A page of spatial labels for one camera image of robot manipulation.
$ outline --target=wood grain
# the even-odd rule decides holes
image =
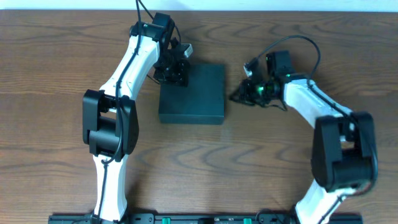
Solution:
[[[226,91],[242,66],[290,34],[322,50],[318,86],[343,105],[373,114],[379,182],[339,209],[365,223],[398,220],[398,14],[337,12],[166,12],[193,63],[223,63]],[[54,212],[85,213],[96,171],[81,140],[81,99],[113,73],[127,47],[132,11],[0,11],[0,223],[46,223]],[[284,42],[298,71],[315,52]],[[137,99],[139,140],[128,160],[129,204],[160,213],[287,210],[311,181],[313,131],[294,110],[227,103],[222,126],[160,124],[159,86]]]

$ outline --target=white background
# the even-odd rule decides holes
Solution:
[[[154,10],[398,12],[398,0],[142,0]],[[135,0],[0,0],[0,9],[135,9]]]

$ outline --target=wooden table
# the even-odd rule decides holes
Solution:
[[[379,180],[339,211],[365,223],[398,222],[398,14],[337,12],[166,12],[192,63],[223,63],[226,92],[243,63],[291,34],[315,40],[318,86],[353,110],[373,114]],[[46,223],[54,212],[86,213],[96,170],[81,139],[81,99],[114,72],[134,11],[0,12],[0,223]],[[302,40],[289,49],[298,71],[316,55]],[[138,144],[128,160],[128,203],[159,213],[288,210],[306,193],[313,130],[294,110],[228,102],[222,126],[160,124],[159,86],[137,99]]]

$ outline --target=brown wood surface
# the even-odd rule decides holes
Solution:
[[[243,63],[291,34],[322,50],[318,86],[353,110],[373,114],[379,181],[341,212],[365,223],[398,222],[398,14],[337,12],[167,12],[193,63],[223,63],[226,92]],[[96,202],[96,170],[81,140],[81,99],[114,72],[134,11],[0,11],[0,223],[46,223],[54,212],[85,213]],[[284,42],[298,71],[316,55]],[[160,213],[287,210],[313,177],[313,131],[294,111],[227,103],[222,126],[160,124],[159,86],[137,99],[138,144],[128,160],[133,207]]]

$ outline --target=white wall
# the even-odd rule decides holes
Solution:
[[[154,10],[398,12],[398,0],[142,0]],[[135,9],[135,0],[0,0],[0,9]]]

